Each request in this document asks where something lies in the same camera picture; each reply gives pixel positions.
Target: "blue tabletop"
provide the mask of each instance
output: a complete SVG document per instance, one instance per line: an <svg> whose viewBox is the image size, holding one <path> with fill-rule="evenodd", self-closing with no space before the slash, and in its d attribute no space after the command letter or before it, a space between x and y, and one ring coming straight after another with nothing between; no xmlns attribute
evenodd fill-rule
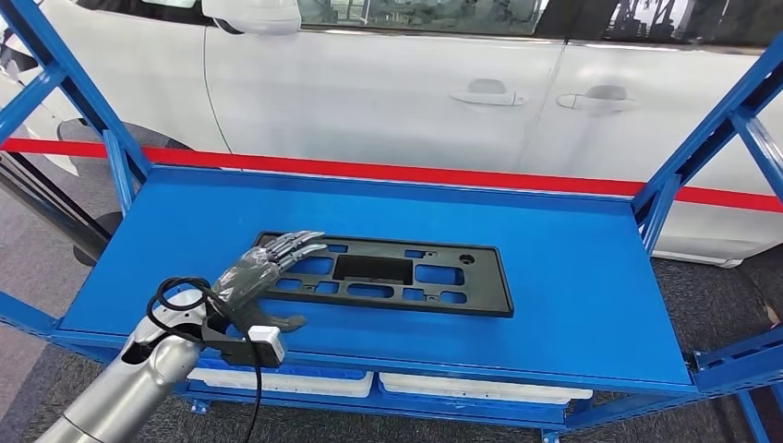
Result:
<svg viewBox="0 0 783 443"><path fill-rule="evenodd" d="M217 278L260 231L494 245L513 318L265 300L291 355L691 385L627 202L280 174L151 174L61 329L128 334L172 276Z"/></svg>

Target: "red stripe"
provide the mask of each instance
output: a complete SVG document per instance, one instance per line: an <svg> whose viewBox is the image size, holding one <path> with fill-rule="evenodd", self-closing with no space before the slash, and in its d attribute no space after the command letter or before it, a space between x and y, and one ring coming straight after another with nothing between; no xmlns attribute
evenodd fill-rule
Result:
<svg viewBox="0 0 783 443"><path fill-rule="evenodd" d="M92 158L106 157L102 144L81 141L10 138L0 149L35 154L62 154ZM180 164L184 166L241 168L276 173L331 175L338 177L408 181L440 185L485 186L534 191L633 196L644 184L642 182L602 180L595 178L488 173L454 169L421 168L416 166L288 159L259 155L172 150L146 146L143 147L142 150L144 155L147 156L151 162L157 163ZM678 192L677 200L743 210L763 210L783 213L783 204L780 203L780 200L778 200L777 197L748 194L744 192L687 186Z"/></svg>

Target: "rectangular hole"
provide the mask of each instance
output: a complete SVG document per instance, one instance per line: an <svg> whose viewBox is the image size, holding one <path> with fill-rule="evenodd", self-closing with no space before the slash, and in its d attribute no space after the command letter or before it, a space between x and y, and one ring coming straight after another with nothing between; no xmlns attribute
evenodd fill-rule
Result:
<svg viewBox="0 0 783 443"><path fill-rule="evenodd" d="M337 253L348 252L348 246L346 245L326 245L326 247L331 252L337 252Z"/></svg>
<svg viewBox="0 0 783 443"><path fill-rule="evenodd" d="M424 258L424 251L417 251L415 249L405 249L405 256L408 258Z"/></svg>
<svg viewBox="0 0 783 443"><path fill-rule="evenodd" d="M443 291L440 293L440 300L443 303L455 303L457 305L461 305L467 302L467 295L453 291Z"/></svg>
<svg viewBox="0 0 783 443"><path fill-rule="evenodd" d="M413 284L413 261L403 258L339 256L332 278L372 283Z"/></svg>
<svg viewBox="0 0 783 443"><path fill-rule="evenodd" d="M424 290L423 289L417 289L417 288L404 288L403 289L403 299L405 299L405 300L416 300L417 302L423 302L424 301Z"/></svg>
<svg viewBox="0 0 783 443"><path fill-rule="evenodd" d="M353 283L348 286L348 293L361 297L391 298L394 295L394 288L379 284Z"/></svg>
<svg viewBox="0 0 783 443"><path fill-rule="evenodd" d="M416 280L422 283L464 284L462 269L446 266L416 265Z"/></svg>
<svg viewBox="0 0 783 443"><path fill-rule="evenodd" d="M307 257L293 265L288 272L294 274L326 275L331 272L334 260L331 257Z"/></svg>
<svg viewBox="0 0 783 443"><path fill-rule="evenodd" d="M274 285L277 289L284 289L286 291L296 291L299 289L299 286L302 285L301 280L297 279L279 279L277 283Z"/></svg>
<svg viewBox="0 0 783 443"><path fill-rule="evenodd" d="M334 281L319 281L316 286L316 293L337 293L340 283Z"/></svg>
<svg viewBox="0 0 783 443"><path fill-rule="evenodd" d="M748 355L753 355L755 353L758 353L757 349L749 349L747 351L742 351L741 353L735 353L731 356L731 358L742 358L747 357Z"/></svg>
<svg viewBox="0 0 783 443"><path fill-rule="evenodd" d="M764 347L765 348L777 348L781 344L783 344L783 340L777 340L777 341L773 341L771 343L765 344Z"/></svg>

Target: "gray carpet floor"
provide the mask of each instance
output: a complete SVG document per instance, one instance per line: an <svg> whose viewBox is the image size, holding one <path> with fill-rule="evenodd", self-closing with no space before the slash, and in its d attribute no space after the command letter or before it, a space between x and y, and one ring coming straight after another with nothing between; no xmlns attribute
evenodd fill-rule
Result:
<svg viewBox="0 0 783 443"><path fill-rule="evenodd" d="M79 162L82 175L91 177L89 186L76 177L49 170L46 164L42 167L91 214L114 209L108 185L111 182L101 162ZM22 209L9 211L13 208L13 202L0 199L0 290L59 315L88 269L72 258L65 240ZM739 269L655 260L654 268L683 351L713 350L767 330L771 322L764 303L783 313L782 266L781 247L746 260ZM0 441L31 442L88 386L100 368L51 346L44 349L39 342L8 329L0 329L0 342L0 408L7 409L0 420ZM763 413L769 417L765 424L775 428L780 418L769 411ZM249 416L247 405L220 402L215 402L208 414L195 415L182 401L171 398L135 441L236 442ZM265 406L253 441L532 443L539 442L540 437L536 431L500 426ZM602 426L561 441L753 440L738 403L726 398ZM783 441L783 435L774 434L773 441Z"/></svg>

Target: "robotic arm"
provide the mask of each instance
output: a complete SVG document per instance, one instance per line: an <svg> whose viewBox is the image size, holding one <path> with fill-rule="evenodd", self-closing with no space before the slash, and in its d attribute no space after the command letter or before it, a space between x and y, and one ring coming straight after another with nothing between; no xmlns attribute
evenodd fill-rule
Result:
<svg viewBox="0 0 783 443"><path fill-rule="evenodd" d="M305 319L268 316L256 300L286 269L326 248L321 244L306 245L322 235L310 231L288 233L249 249L212 285L211 293L222 303L211 298L202 303L204 292L190 289L173 295L154 310L149 309L117 358L37 442L130 441L174 386L185 381L206 347L219 349L229 363L248 364L247 349L252 351L253 347L247 341L225 335L232 322L256 346L255 357L260 356L261 360L257 363L279 365L284 357L280 332L300 328ZM226 309L231 311L231 318Z"/></svg>

